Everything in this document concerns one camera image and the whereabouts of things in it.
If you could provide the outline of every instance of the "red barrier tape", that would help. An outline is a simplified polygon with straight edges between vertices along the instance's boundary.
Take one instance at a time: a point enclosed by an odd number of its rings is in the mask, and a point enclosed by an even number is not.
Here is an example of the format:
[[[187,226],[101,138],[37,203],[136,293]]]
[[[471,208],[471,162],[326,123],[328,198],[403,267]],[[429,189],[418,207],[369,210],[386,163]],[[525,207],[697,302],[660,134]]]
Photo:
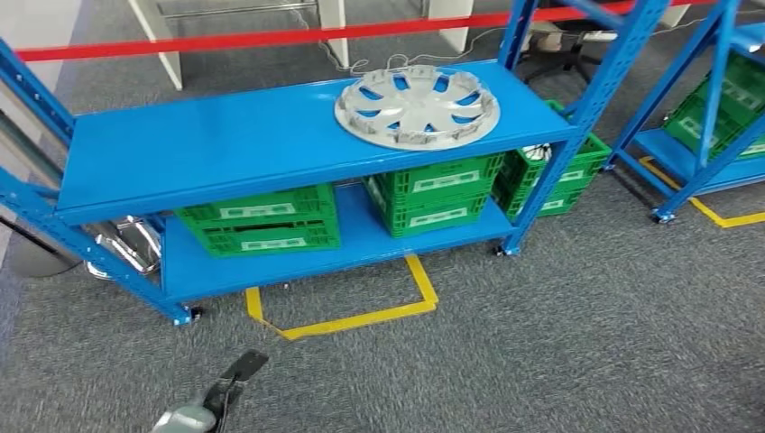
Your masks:
[[[673,5],[706,4],[715,0],[673,0]],[[632,9],[632,1],[610,3],[605,6],[615,14],[626,14]],[[537,9],[533,21],[571,21],[585,15],[573,7],[550,7]],[[507,24],[509,14],[475,14],[463,18],[435,20],[398,21],[348,25],[342,29],[307,29],[277,32],[248,32],[168,39],[162,41],[123,41],[68,47],[30,48],[18,50],[16,54],[26,61],[98,59],[105,57],[140,56],[166,51],[204,51],[234,48],[262,47],[309,43],[340,38],[368,38],[391,34],[433,32],[459,27],[494,27]]]

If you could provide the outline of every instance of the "yellow tape marking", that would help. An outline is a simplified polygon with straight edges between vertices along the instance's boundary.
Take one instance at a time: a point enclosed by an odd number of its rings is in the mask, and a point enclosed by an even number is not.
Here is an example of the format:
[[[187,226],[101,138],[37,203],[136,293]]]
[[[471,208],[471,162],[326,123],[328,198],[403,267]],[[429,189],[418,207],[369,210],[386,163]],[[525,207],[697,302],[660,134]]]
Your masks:
[[[436,304],[438,303],[438,295],[436,295],[436,291],[433,289],[433,285],[430,283],[430,278],[428,278],[428,275],[425,273],[425,269],[422,267],[419,257],[412,254],[407,255],[405,259],[411,275],[417,283],[419,293],[424,299],[420,302],[393,307],[392,309],[383,309],[372,313],[359,314],[350,318],[339,318],[336,320],[307,325],[305,327],[282,330],[263,318],[263,304],[261,303],[260,289],[252,287],[244,291],[244,302],[247,307],[247,313],[258,322],[273,329],[280,336],[288,340],[295,340],[304,336],[321,336],[353,329],[355,327],[365,327],[367,325],[394,320],[396,318],[415,316],[435,310]]]
[[[425,268],[422,267],[422,262],[419,261],[419,257],[415,254],[410,254],[405,257],[407,264],[409,265],[409,271],[411,276],[414,277],[414,282],[417,283],[419,293],[426,302],[431,304],[438,304],[438,295],[433,289],[433,284],[430,283],[430,278],[425,273]]]
[[[670,187],[674,189],[680,189],[680,186],[667,174],[665,174],[663,171],[659,170],[658,167],[653,165],[651,161],[653,160],[653,157],[650,156],[644,156],[639,159],[641,165],[648,169],[651,173],[655,174],[659,179],[663,180],[664,183],[669,185]],[[757,214],[751,214],[751,215],[744,215],[744,216],[735,216],[731,218],[723,218],[722,216],[719,216],[716,212],[714,212],[709,206],[705,205],[701,202],[698,198],[692,197],[688,201],[696,208],[698,209],[702,214],[706,215],[709,219],[711,219],[715,224],[722,228],[730,228],[730,227],[738,227],[738,226],[747,226],[749,224],[756,224],[756,223],[762,223],[765,222],[765,212],[760,212]]]

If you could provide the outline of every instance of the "crate label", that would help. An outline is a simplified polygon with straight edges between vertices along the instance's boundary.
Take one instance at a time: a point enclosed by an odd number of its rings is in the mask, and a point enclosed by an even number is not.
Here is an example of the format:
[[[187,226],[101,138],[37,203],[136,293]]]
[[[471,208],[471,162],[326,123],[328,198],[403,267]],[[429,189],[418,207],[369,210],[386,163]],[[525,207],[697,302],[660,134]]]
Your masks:
[[[374,202],[377,203],[377,206],[380,207],[380,210],[382,212],[385,212],[385,209],[387,208],[387,205],[385,204],[385,199],[383,198],[383,194],[380,192],[380,188],[377,187],[377,181],[374,180],[374,178],[366,178],[366,185],[369,187],[369,192],[372,193],[372,198],[374,198]]]
[[[560,176],[560,179],[558,180],[558,183],[561,182],[568,182],[569,180],[580,180],[585,178],[585,171],[584,170],[577,170],[577,171],[570,171],[568,173],[563,173],[562,176]],[[539,183],[539,179],[541,179],[541,176],[537,177],[533,183],[531,183],[531,187],[536,187]]]
[[[541,212],[542,210],[557,209],[559,207],[563,207],[563,205],[565,204],[566,204],[565,200],[549,201],[542,206],[542,209],[539,212]],[[518,209],[518,212],[516,212],[515,215],[516,216],[520,215],[522,210],[523,210],[523,206],[521,206],[521,208]]]
[[[453,187],[455,185],[462,185],[465,183],[475,182],[480,179],[481,179],[481,171],[473,170],[473,171],[466,171],[464,173],[453,174],[451,176],[444,176],[442,178],[418,180],[414,182],[414,188],[412,188],[411,192],[422,192],[422,191],[430,191],[432,189]]]
[[[467,217],[467,207],[439,212],[437,214],[416,216],[410,220],[409,227],[426,226],[428,224],[440,223],[442,221],[461,217]]]
[[[293,237],[292,239],[276,239],[273,241],[248,241],[242,242],[242,251],[273,250],[277,248],[295,248],[306,246],[306,239]]]
[[[542,207],[542,210],[557,209],[559,207],[563,207],[563,205],[565,204],[566,204],[565,200],[549,201],[545,203],[545,206]]]
[[[762,99],[759,99],[743,88],[736,86],[727,78],[723,80],[723,94],[727,95],[739,104],[749,108],[750,110],[756,110],[760,107],[760,104],[762,104]]]
[[[742,152],[742,155],[759,152],[765,152],[765,143],[753,144],[749,146],[745,151]]]
[[[267,217],[271,215],[289,215],[296,212],[292,203],[280,203],[278,205],[246,206],[246,207],[221,207],[222,219]]]
[[[692,117],[684,117],[683,120],[678,122],[691,136],[694,138],[701,138],[701,125]],[[714,147],[719,140],[712,135],[712,146]]]
[[[568,173],[563,173],[563,176],[560,177],[560,180],[558,182],[567,182],[569,180],[580,180],[584,178],[585,178],[584,170],[570,171]]]

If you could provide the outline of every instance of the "shelving unit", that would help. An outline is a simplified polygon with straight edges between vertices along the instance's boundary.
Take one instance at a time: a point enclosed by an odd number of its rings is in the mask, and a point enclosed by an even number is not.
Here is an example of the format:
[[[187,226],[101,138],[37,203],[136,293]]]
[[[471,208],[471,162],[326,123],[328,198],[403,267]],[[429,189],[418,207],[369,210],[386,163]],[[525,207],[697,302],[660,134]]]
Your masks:
[[[765,180],[765,157],[737,159],[749,146],[765,134],[765,115],[755,120],[717,157],[709,159],[712,133],[723,93],[723,78],[729,51],[735,51],[762,63],[765,58],[753,54],[765,43],[765,23],[735,26],[738,0],[718,2],[681,51],[675,62],[645,99],[636,115],[622,131],[605,164],[613,168],[619,159],[647,180],[668,199],[652,213],[657,222],[675,219],[675,212],[689,198],[711,192],[749,185]],[[661,99],[677,82],[693,59],[714,45],[713,67],[709,77],[709,93],[698,152],[690,151],[663,129],[640,131]],[[635,145],[681,185],[671,188],[664,180],[644,168],[627,152]]]
[[[451,66],[473,73],[499,100],[502,118],[485,138],[443,152],[403,152],[365,143],[343,131],[332,106],[350,82],[271,88],[82,115],[74,119],[0,42],[0,78],[41,124],[61,131],[69,159],[60,191],[39,189],[0,170],[0,202],[108,272],[168,316],[189,323],[181,302],[289,281],[460,244],[503,238],[501,254],[516,254],[545,198],[603,112],[662,16],[668,0],[637,2],[625,18],[589,1],[566,0],[598,21],[617,25],[619,38],[582,98],[557,114],[513,74],[536,2],[513,2],[499,60]],[[295,115],[299,110],[299,124]],[[61,119],[71,119],[62,124]],[[213,259],[174,217],[158,213],[227,198],[345,180],[390,170],[551,143],[553,156],[515,223],[489,203],[479,221],[394,239],[359,185],[338,187],[342,246],[334,251]],[[57,197],[54,206],[41,196]],[[95,244],[79,225],[124,215],[146,216],[162,233],[161,283],[138,274]]]

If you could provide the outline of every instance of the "green plastic crate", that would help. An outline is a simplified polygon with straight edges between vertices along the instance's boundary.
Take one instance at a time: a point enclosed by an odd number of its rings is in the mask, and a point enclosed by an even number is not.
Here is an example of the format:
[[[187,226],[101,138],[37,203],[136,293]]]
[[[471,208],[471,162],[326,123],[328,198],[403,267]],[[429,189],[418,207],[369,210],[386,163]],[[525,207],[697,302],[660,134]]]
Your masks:
[[[333,218],[254,226],[192,226],[189,229],[208,253],[220,258],[324,250],[340,246],[340,231]]]
[[[667,134],[675,137],[688,149],[698,152],[701,139],[702,118],[704,117],[705,101],[695,94],[689,95],[664,123]],[[715,158],[748,126],[748,121],[729,114],[724,110],[717,111],[712,132],[710,158]],[[765,137],[739,155],[739,158],[754,158],[765,154]]]
[[[558,101],[550,100],[547,103],[556,111],[562,111],[564,108]],[[560,176],[555,191],[586,188],[610,154],[610,147],[595,134],[589,134],[579,152],[571,159]],[[537,185],[546,165],[547,161],[534,161],[521,149],[507,152],[500,171],[501,176],[498,177],[497,182],[504,182],[510,190],[533,188]]]
[[[475,222],[484,210],[488,193],[452,198],[435,206],[419,203],[410,207],[392,206],[386,199],[375,177],[364,179],[372,202],[380,211],[382,222],[393,237],[418,235],[439,228],[461,226]]]
[[[445,198],[484,193],[502,167],[502,153],[377,174],[386,197],[404,206],[432,204]]]
[[[549,195],[538,217],[547,217],[551,215],[561,215],[567,213],[579,200],[584,189],[574,191],[558,191]],[[515,217],[523,209],[526,199],[529,197],[531,189],[520,189],[509,191],[501,184],[495,183],[492,195],[496,200],[497,206],[504,211],[509,220],[514,221]]]
[[[708,94],[709,75],[693,91],[704,101]],[[759,63],[735,51],[729,53],[720,109],[744,124],[753,122],[765,111],[765,69]]]
[[[336,215],[335,192],[324,183],[176,209],[186,226],[215,228],[310,221]]]

